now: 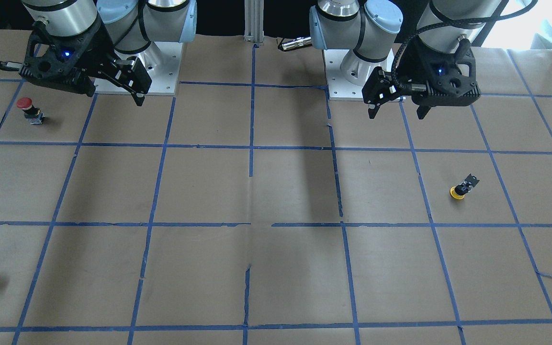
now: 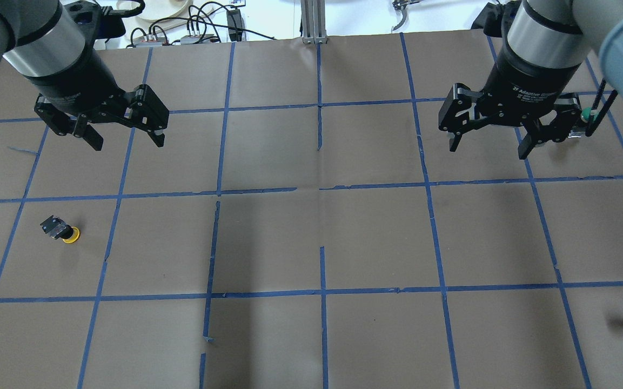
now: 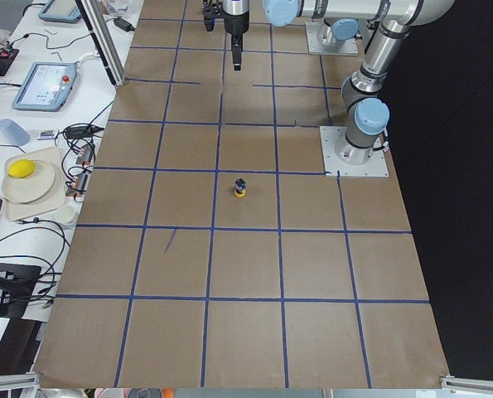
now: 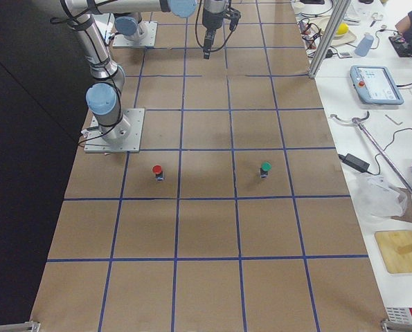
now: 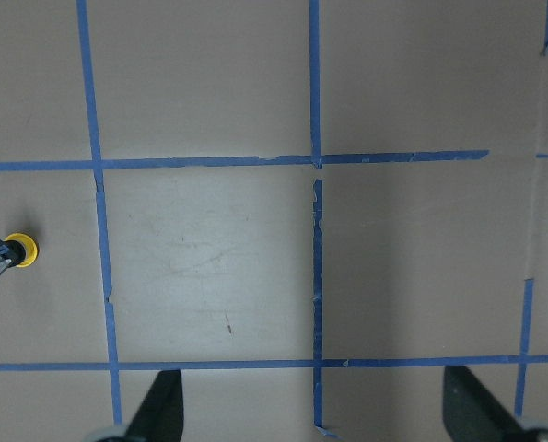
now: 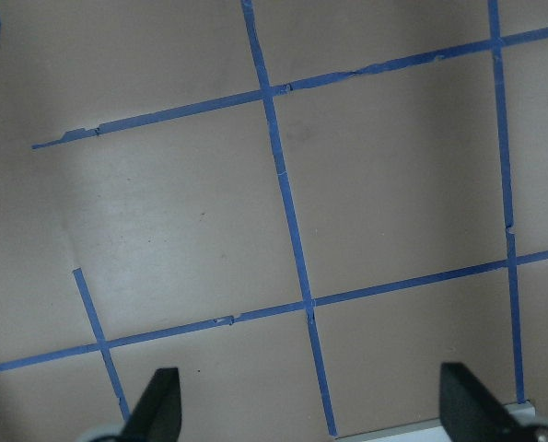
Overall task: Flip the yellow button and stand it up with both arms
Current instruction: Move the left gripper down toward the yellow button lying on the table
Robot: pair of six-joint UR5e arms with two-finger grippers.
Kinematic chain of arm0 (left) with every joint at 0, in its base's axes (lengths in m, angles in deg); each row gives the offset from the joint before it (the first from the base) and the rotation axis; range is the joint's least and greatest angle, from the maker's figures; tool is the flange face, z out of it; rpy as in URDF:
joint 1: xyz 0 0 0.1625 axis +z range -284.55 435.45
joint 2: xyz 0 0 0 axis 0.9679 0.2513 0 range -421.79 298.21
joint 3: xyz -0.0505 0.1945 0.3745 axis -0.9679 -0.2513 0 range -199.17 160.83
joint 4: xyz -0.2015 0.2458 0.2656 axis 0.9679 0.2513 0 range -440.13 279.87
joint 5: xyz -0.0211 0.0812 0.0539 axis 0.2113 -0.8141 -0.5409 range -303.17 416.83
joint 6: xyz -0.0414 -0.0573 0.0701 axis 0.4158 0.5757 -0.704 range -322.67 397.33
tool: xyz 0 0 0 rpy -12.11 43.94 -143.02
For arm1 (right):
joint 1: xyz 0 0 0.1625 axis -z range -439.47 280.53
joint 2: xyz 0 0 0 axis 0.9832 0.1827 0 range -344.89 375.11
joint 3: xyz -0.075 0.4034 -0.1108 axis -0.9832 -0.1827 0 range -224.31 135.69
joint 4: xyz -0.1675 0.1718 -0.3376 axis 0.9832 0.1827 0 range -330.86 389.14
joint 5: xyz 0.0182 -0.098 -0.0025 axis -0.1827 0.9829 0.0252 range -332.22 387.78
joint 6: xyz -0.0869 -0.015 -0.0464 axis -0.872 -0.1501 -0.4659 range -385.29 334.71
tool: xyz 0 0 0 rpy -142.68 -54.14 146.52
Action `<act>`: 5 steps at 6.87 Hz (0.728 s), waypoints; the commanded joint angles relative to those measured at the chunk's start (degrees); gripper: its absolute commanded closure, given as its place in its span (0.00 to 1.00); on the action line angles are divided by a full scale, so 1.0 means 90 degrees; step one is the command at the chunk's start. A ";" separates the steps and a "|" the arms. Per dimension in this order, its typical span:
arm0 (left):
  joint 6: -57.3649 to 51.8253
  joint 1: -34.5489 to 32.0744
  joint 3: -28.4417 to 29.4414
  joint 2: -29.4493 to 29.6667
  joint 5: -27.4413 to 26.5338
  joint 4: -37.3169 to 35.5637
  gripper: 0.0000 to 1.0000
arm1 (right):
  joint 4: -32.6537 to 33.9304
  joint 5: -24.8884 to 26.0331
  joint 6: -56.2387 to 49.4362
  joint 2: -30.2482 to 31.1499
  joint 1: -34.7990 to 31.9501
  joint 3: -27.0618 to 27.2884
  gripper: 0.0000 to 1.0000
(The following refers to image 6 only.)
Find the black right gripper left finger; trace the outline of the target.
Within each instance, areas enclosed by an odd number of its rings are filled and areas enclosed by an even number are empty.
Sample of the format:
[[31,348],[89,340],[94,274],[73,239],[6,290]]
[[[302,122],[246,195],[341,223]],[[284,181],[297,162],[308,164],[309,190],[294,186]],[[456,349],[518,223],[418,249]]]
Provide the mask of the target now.
[[122,429],[126,441],[178,441],[182,427],[181,382],[176,367],[159,368]]

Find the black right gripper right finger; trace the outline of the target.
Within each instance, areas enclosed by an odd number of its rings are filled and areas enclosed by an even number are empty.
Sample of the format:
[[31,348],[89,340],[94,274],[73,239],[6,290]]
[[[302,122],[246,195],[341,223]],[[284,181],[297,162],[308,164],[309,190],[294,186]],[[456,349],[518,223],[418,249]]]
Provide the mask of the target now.
[[453,442],[531,441],[531,430],[463,363],[440,366],[439,421]]

